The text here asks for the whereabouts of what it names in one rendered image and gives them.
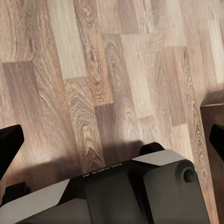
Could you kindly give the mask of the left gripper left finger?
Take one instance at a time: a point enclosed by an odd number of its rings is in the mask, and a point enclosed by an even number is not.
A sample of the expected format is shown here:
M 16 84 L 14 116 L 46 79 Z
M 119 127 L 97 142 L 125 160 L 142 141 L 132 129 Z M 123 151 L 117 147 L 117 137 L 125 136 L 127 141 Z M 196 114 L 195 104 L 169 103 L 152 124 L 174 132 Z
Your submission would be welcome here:
M 0 180 L 24 143 L 20 124 L 0 129 Z

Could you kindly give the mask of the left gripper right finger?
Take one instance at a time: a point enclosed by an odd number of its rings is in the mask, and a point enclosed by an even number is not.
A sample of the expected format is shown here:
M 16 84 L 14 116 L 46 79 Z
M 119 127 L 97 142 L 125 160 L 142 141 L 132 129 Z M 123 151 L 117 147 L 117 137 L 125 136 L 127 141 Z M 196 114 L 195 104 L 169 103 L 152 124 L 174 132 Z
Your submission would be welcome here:
M 213 124 L 209 141 L 224 162 L 224 126 Z

